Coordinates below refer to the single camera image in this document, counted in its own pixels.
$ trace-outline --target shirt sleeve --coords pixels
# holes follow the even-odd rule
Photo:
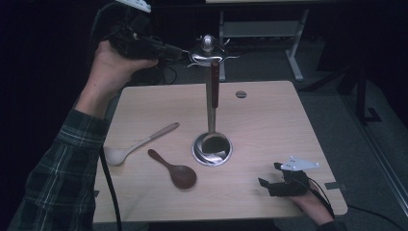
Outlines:
[[[319,226],[318,231],[347,231],[347,228],[342,222],[332,221]]]
[[[109,121],[71,110],[30,173],[18,230],[91,230],[98,153]]]

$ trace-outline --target white spoon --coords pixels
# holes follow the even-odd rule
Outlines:
[[[109,147],[109,146],[104,146],[103,149],[104,149],[104,152],[105,152],[106,162],[110,166],[120,165],[125,160],[127,155],[129,155],[135,149],[147,144],[150,141],[153,141],[153,140],[157,139],[158,137],[161,137],[164,134],[167,134],[167,133],[173,131],[179,125],[180,125],[180,123],[178,123],[178,122],[171,123],[170,125],[168,125],[164,129],[162,129],[159,132],[151,135],[150,137],[146,138],[145,140],[132,145],[128,149],[118,149],[118,148],[113,148],[113,147]]]

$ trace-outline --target dark background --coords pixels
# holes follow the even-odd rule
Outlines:
[[[1,230],[6,229],[20,203],[28,173],[50,146],[87,81],[90,29],[97,10],[108,2],[0,3]],[[405,124],[407,10],[405,1],[396,0],[364,7],[314,7],[304,33],[308,39],[327,39],[320,69],[334,71],[362,62],[369,79],[385,92]],[[270,9],[254,11],[234,9],[226,16],[237,20],[278,16]],[[191,48],[203,34],[217,35],[214,9],[158,9],[152,15],[157,35],[184,49]]]

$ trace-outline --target gray floor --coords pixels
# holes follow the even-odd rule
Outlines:
[[[289,80],[298,89],[328,74],[316,71],[324,41],[303,40],[296,59],[305,79],[296,82],[284,53],[290,45],[289,39],[256,39],[243,44],[241,49],[248,53],[236,60],[226,61],[226,82]],[[169,65],[177,72],[174,84],[204,83],[202,68],[187,68],[187,63]],[[174,72],[165,68],[165,77],[170,82]],[[367,107],[374,108],[382,122],[363,126],[354,115],[355,93],[338,95],[336,86],[339,81],[340,78],[312,92],[300,92],[299,97],[333,173],[342,184],[345,201],[391,218],[408,230],[407,214],[401,206],[404,201],[395,196],[398,191],[394,190],[393,182],[388,180],[389,174],[383,170],[384,163],[378,161],[389,162],[394,171],[392,173],[398,177],[397,183],[406,190],[408,130],[389,107],[381,90],[370,82],[367,84]],[[354,209],[349,209],[338,220],[345,222],[349,230],[397,230],[382,218]],[[315,230],[307,218],[277,219],[275,223],[285,231]],[[252,230],[262,230],[261,226],[261,222],[259,226],[255,223]],[[96,226],[97,230],[112,228],[110,225]],[[125,230],[137,229],[132,224],[126,224]]]

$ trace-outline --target black strap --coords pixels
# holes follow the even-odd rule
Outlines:
[[[105,173],[106,181],[108,182],[109,191],[111,192],[112,201],[114,202],[117,231],[122,231],[122,221],[120,219],[119,205],[117,203],[114,183],[112,182],[112,177],[111,177],[111,174],[109,173],[108,164],[106,163],[105,152],[103,150],[103,146],[101,146],[99,150],[99,157],[101,159],[101,164],[102,164],[103,172]]]

